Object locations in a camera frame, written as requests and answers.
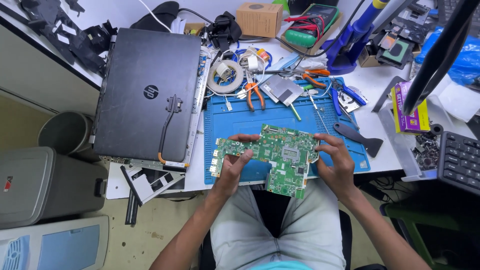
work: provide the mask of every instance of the hand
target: hand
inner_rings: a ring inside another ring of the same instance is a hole
[[[315,134],[314,138],[323,140],[327,144],[319,145],[317,151],[323,151],[332,157],[333,167],[327,167],[322,158],[317,161],[317,169],[320,177],[328,187],[335,193],[340,202],[343,202],[356,194],[358,189],[353,184],[353,171],[355,162],[350,156],[343,140],[327,135]]]
[[[249,143],[251,141],[256,141],[260,139],[258,134],[247,135],[247,134],[237,134],[228,137],[229,140],[234,140],[242,143]],[[215,184],[212,187],[212,191],[218,193],[221,196],[229,198],[232,196],[240,181],[240,173],[245,164],[247,164],[253,156],[253,151],[251,149],[245,150],[245,152],[237,157],[232,155],[225,155],[223,158],[222,171],[220,177],[215,181]]]

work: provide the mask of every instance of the light gray jeans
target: light gray jeans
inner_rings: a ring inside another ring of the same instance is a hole
[[[265,227],[249,186],[238,187],[210,232],[217,270],[288,260],[345,269],[337,198],[321,179],[308,180],[303,200],[290,199],[279,238]]]

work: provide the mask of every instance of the multimeter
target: multimeter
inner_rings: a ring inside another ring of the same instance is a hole
[[[317,15],[321,16],[325,23],[324,32],[330,28],[332,23],[335,21],[338,16],[338,8],[332,6],[325,6],[314,4],[307,11],[305,11],[302,16],[312,16]],[[316,30],[307,30],[307,29],[289,29],[285,32],[285,39],[288,43],[302,46],[305,48],[312,47],[317,41],[318,35],[322,34],[322,20],[320,18],[312,18],[310,21],[316,23],[320,28],[320,33],[317,33]],[[302,22],[295,22],[293,26],[303,25]]]

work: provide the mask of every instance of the gray storage box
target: gray storage box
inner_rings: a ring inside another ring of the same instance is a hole
[[[102,209],[105,168],[49,147],[0,152],[0,229]]]

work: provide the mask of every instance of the blue silicone repair mat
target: blue silicone repair mat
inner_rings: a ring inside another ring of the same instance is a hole
[[[338,81],[343,82],[342,77],[336,77]],[[330,84],[328,78],[319,78],[316,81],[326,84]],[[308,83],[305,80],[295,81],[300,86],[306,86]],[[324,90],[318,89],[319,94],[324,93]],[[228,138],[229,136],[237,133],[244,134],[259,134],[262,124],[269,124],[278,127],[286,127],[296,129],[309,133],[327,133],[322,121],[318,114],[315,112],[315,108],[308,97],[299,97],[295,100],[293,105],[297,110],[301,121],[293,114],[291,108],[286,107],[283,103],[278,102],[275,104],[267,95],[264,94],[266,109],[260,109],[260,103],[255,94],[252,95],[252,103],[255,108],[255,112],[251,112],[247,107],[246,99],[239,99],[235,97],[228,97],[233,110],[228,111],[225,105],[225,98],[219,96],[213,96],[207,102],[207,109],[204,112],[204,138],[205,138],[205,184],[213,184],[215,178],[210,173],[210,165],[212,162],[212,154],[216,149],[215,139]],[[333,129],[333,124],[336,122],[342,122],[352,128],[345,115],[337,116],[333,107],[332,100],[328,94],[322,97],[313,97],[317,107],[323,108],[324,111],[319,113],[322,115],[324,123],[328,128],[330,135],[339,137],[345,141],[347,148],[355,161],[355,172],[365,172],[370,170],[370,164],[368,162],[365,148],[362,144],[354,142],[345,138],[341,134]],[[326,153],[321,152],[320,157],[324,160],[327,166],[332,166],[332,159]],[[262,162],[259,160],[251,160],[243,169],[241,173],[241,182],[249,181],[262,181],[266,179],[266,175],[270,172],[271,164],[268,162]],[[317,169],[312,164],[309,176],[316,176]]]

